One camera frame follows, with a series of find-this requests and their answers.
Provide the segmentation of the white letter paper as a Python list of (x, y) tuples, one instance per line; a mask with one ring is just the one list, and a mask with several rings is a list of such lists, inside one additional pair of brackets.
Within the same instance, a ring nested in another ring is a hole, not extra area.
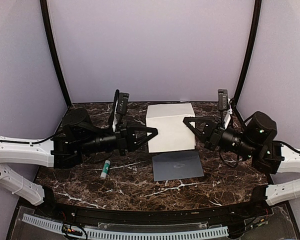
[(195, 135), (183, 123), (185, 117), (194, 117), (191, 103), (169, 103), (149, 105), (146, 126), (156, 128), (158, 135), (148, 142), (149, 153), (165, 153), (193, 150)]

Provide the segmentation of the grey blue envelope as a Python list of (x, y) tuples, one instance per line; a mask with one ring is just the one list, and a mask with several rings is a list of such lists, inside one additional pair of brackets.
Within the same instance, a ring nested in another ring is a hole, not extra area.
[(155, 182), (203, 177), (198, 152), (193, 150), (161, 153), (152, 157)]

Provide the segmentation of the green white glue stick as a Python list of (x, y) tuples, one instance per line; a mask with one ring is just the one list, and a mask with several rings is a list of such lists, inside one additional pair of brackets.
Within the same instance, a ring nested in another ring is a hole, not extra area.
[(109, 160), (106, 160), (106, 161), (104, 162), (104, 165), (103, 165), (103, 168), (102, 168), (102, 172), (101, 172), (101, 174), (100, 174), (100, 178), (101, 178), (102, 180), (105, 180), (105, 179), (106, 179), (106, 177), (107, 177), (107, 175), (108, 175), (109, 168), (110, 168), (110, 164), (111, 164), (111, 162), (110, 162)]

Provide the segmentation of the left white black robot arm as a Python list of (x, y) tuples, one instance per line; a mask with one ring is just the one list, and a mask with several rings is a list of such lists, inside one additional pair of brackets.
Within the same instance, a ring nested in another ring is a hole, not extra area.
[(35, 184), (12, 170), (8, 165), (30, 164), (54, 169), (70, 169), (82, 164), (83, 156), (110, 153), (117, 150), (121, 156), (134, 152), (158, 135), (158, 130), (133, 122), (108, 128), (93, 125), (86, 109), (69, 111), (62, 119), (61, 131), (41, 140), (9, 138), (0, 135), (0, 186), (13, 195), (27, 200), (50, 218), (61, 213), (55, 203), (53, 190)]

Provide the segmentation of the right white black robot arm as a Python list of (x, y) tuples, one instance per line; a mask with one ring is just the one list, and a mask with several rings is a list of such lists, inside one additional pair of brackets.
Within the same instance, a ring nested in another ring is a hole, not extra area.
[[(231, 152), (261, 173), (300, 173), (300, 149), (279, 140), (277, 124), (268, 115), (256, 111), (240, 132), (226, 126), (217, 117), (185, 117), (183, 123), (210, 151)], [(252, 190), (245, 213), (256, 217), (268, 206), (300, 198), (300, 178), (281, 184), (260, 185)]]

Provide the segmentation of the black curved front rail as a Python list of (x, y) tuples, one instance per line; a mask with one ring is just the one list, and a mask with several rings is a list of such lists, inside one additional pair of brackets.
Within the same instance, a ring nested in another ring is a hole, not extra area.
[(265, 201), (257, 202), (254, 197), (249, 202), (191, 210), (127, 211), (97, 209), (58, 203), (55, 201), (51, 189), (48, 189), (47, 200), (39, 205), (37, 209), (48, 217), (60, 217), (69, 223), (79, 225), (96, 225), (101, 222), (137, 225), (207, 222), (211, 225), (240, 225), (245, 219), (260, 217), (272, 212)]

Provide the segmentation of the right black corner post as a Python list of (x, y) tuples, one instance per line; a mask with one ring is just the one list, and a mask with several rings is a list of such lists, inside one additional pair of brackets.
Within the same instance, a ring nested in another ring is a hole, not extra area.
[(238, 83), (237, 83), (234, 97), (233, 97), (233, 107), (236, 107), (238, 105), (238, 102), (240, 100), (240, 96), (241, 96), (241, 93), (242, 93), (242, 90), (244, 87), (244, 83), (245, 83), (245, 80), (247, 77), (248, 69), (250, 66), (250, 62), (251, 62), (251, 58), (252, 58), (252, 54), (253, 54), (253, 50), (254, 50), (255, 40), (256, 40), (256, 36), (257, 36), (261, 8), (262, 8), (262, 0), (255, 0), (246, 51), (245, 51), (244, 59), (242, 62), (242, 68), (240, 71)]

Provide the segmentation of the black corner post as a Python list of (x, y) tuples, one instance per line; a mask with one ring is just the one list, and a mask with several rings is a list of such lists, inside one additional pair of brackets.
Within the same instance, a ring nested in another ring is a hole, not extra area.
[(41, 15), (42, 15), (42, 20), (43, 20), (43, 25), (44, 25), (44, 30), (45, 30), (45, 35), (48, 43), (48, 48), (51, 56), (51, 60), (53, 63), (54, 71), (57, 77), (58, 85), (60, 87), (63, 100), (66, 104), (66, 107), (69, 108), (72, 105), (72, 101), (66, 86), (66, 82), (64, 79), (64, 75), (62, 72), (59, 56), (57, 53), (57, 48), (54, 40), (54, 34), (52, 30), (52, 24), (51, 24), (51, 19), (50, 19), (50, 14), (49, 14), (49, 9), (48, 9), (48, 1), (47, 0), (40, 0), (40, 9), (41, 9)]
[(250, 62), (251, 62), (251, 58), (252, 58), (252, 54), (253, 54), (253, 50), (254, 50), (255, 40), (256, 40), (256, 36), (257, 36), (261, 8), (262, 8), (262, 0), (255, 0), (246, 51), (245, 51), (244, 59), (242, 62), (242, 68), (240, 71), (238, 83), (237, 83), (234, 97), (233, 97), (233, 107), (236, 107), (238, 105), (238, 102), (240, 100), (240, 96), (241, 96), (241, 93), (242, 93), (242, 90), (244, 87), (244, 83), (245, 83), (245, 80), (247, 77), (248, 69), (250, 66)]

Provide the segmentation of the left black corner post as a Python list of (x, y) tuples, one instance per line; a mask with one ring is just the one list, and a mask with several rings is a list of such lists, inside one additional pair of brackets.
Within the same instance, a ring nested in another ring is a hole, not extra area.
[(40, 0), (40, 9), (41, 9), (41, 15), (42, 15), (42, 20), (43, 20), (43, 25), (44, 25), (44, 30), (45, 30), (45, 35), (48, 43), (48, 48), (51, 56), (51, 60), (53, 63), (54, 71), (57, 77), (58, 85), (60, 87), (63, 100), (66, 104), (66, 107), (69, 108), (72, 105), (72, 101), (66, 86), (66, 82), (64, 79), (64, 75), (62, 72), (59, 56), (57, 53), (57, 48), (54, 40), (54, 34), (52, 30), (52, 24), (51, 24), (51, 19), (50, 19), (50, 14), (49, 14), (49, 9), (48, 9), (48, 1), (47, 0)]

